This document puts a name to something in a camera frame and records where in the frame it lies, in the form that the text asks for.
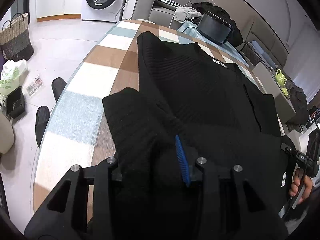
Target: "woven storage basket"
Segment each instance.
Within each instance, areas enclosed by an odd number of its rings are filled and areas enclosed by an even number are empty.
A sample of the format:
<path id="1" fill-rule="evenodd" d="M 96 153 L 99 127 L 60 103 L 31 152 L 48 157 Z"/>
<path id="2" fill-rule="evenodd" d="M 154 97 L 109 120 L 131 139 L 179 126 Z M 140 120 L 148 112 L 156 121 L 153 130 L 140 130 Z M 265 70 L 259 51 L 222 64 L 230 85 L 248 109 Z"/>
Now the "woven storage basket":
<path id="1" fill-rule="evenodd" d="M 30 59 L 34 52 L 29 38 L 28 13 L 17 14 L 19 17 L 6 21 L 10 24 L 0 32 L 0 46 L 4 59 L 12 59 L 15 62 Z"/>

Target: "round table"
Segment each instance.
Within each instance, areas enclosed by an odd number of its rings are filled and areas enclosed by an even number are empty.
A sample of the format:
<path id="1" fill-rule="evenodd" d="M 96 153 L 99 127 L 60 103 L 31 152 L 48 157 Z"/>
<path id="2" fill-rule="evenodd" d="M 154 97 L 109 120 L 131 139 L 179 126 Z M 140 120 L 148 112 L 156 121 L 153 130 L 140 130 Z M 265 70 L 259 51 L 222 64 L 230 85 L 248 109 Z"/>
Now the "round table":
<path id="1" fill-rule="evenodd" d="M 78 66 L 61 94 L 47 125 L 34 163 L 33 209 L 74 164 L 83 168 L 97 165 L 115 153 L 115 145 L 103 113 L 102 98 L 126 87 L 139 90 L 137 37 L 150 31 L 162 41 L 198 42 L 210 56 L 224 63 L 237 63 L 262 91 L 263 87 L 240 55 L 212 46 L 184 33 L 150 22 L 129 20 L 115 24 L 97 42 Z M 92 214 L 89 190 L 88 218 Z"/>

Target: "plastic bag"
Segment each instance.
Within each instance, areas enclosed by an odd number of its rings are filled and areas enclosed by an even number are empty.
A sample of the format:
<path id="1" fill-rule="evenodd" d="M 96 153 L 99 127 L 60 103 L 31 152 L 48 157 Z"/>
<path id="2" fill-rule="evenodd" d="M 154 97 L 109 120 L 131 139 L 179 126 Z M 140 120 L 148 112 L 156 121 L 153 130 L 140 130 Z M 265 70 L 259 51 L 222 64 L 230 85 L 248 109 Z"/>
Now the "plastic bag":
<path id="1" fill-rule="evenodd" d="M 22 59 L 17 62 L 8 60 L 3 65 L 0 80 L 0 95 L 7 96 L 10 92 L 22 85 L 28 74 L 27 62 Z"/>
<path id="2" fill-rule="evenodd" d="M 37 75 L 37 77 L 26 87 L 28 97 L 33 97 L 43 85 L 41 77 Z"/>

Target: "black knit fabric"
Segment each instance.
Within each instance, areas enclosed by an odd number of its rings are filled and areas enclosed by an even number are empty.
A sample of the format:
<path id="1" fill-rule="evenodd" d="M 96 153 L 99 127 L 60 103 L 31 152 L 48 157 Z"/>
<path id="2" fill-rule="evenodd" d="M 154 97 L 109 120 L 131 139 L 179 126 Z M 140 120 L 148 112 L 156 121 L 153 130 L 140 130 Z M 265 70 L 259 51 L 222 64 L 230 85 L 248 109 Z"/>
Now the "black knit fabric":
<path id="1" fill-rule="evenodd" d="M 197 43 L 162 42 L 148 32 L 137 43 L 140 92 L 127 88 L 102 100 L 123 176 L 115 204 L 119 239 L 193 237 L 199 190 L 187 189 L 181 179 L 177 134 L 216 165 L 242 165 L 268 210 L 256 213 L 255 221 L 241 217 L 241 232 L 269 239 L 261 223 L 270 220 L 268 235 L 281 239 L 286 229 L 277 213 L 287 197 L 281 183 L 288 159 L 280 150 L 272 96 L 235 64 L 215 63 Z M 236 239 L 243 239 L 241 232 Z"/>

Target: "human hand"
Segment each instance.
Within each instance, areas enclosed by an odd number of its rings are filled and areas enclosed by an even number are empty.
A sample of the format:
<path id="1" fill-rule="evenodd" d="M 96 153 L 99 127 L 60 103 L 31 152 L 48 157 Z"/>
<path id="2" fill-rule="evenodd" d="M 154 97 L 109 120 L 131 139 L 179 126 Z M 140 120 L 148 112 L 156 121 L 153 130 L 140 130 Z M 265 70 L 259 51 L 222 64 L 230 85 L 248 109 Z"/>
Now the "human hand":
<path id="1" fill-rule="evenodd" d="M 289 190 L 289 195 L 291 197 L 294 197 L 296 195 L 296 193 L 298 192 L 298 187 L 301 183 L 300 179 L 299 179 L 299 172 L 300 172 L 300 169 L 296 169 L 296 172 L 295 172 L 295 175 L 293 176 L 293 182 L 291 184 L 291 189 Z M 300 204 L 302 201 L 305 201 L 310 193 L 311 193 L 311 190 L 312 190 L 312 180 L 310 179 L 310 177 L 308 177 L 307 175 L 304 177 L 304 180 L 303 180 L 306 188 L 301 196 L 301 198 L 299 199 L 298 201 L 298 204 Z"/>

